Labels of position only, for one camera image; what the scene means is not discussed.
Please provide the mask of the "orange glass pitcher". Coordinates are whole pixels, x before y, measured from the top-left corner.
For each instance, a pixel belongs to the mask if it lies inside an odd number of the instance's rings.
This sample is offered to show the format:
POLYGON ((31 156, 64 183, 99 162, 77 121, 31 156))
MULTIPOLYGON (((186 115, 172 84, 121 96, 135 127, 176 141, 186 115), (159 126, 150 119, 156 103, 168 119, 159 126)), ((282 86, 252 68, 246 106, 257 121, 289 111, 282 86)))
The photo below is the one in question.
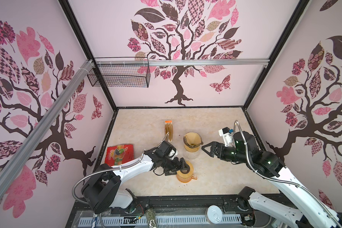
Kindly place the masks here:
POLYGON ((189 173, 177 172, 176 177, 182 183, 187 183, 187 182, 190 182, 191 180, 198 179, 197 176, 192 172, 189 172, 189 173))

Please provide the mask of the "clear glass carafe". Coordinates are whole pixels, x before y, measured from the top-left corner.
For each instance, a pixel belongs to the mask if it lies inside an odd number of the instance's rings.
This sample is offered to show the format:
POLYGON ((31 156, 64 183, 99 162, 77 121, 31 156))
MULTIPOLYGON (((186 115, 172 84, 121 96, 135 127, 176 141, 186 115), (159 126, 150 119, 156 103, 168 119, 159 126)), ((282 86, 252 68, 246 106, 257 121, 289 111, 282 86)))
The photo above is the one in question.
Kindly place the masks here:
POLYGON ((196 152, 186 152, 185 156, 188 160, 194 160, 196 158, 198 158, 200 155, 200 151, 196 151, 196 152))

